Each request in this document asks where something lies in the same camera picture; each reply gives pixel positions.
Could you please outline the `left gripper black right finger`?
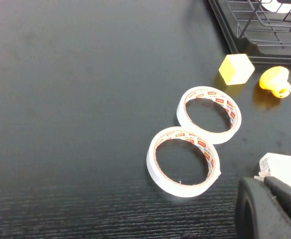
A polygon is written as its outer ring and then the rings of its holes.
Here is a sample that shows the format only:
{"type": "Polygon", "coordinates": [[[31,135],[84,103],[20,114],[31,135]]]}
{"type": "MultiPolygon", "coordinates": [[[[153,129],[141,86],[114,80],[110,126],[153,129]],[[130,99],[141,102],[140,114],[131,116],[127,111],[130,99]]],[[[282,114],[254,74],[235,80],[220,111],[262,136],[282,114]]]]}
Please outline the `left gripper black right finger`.
{"type": "Polygon", "coordinates": [[[269,188],[279,205],[291,219],[291,186],[272,176],[265,177],[264,184],[269,188]]]}

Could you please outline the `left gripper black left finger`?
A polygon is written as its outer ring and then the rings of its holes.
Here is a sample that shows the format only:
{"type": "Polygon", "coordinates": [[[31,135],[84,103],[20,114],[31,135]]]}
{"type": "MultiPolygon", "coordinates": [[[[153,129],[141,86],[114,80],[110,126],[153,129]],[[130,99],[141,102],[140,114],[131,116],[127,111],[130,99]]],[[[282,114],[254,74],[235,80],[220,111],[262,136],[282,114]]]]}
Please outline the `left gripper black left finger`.
{"type": "Polygon", "coordinates": [[[291,219],[264,180],[240,179],[235,228],[239,239],[291,239],[291,219]]]}

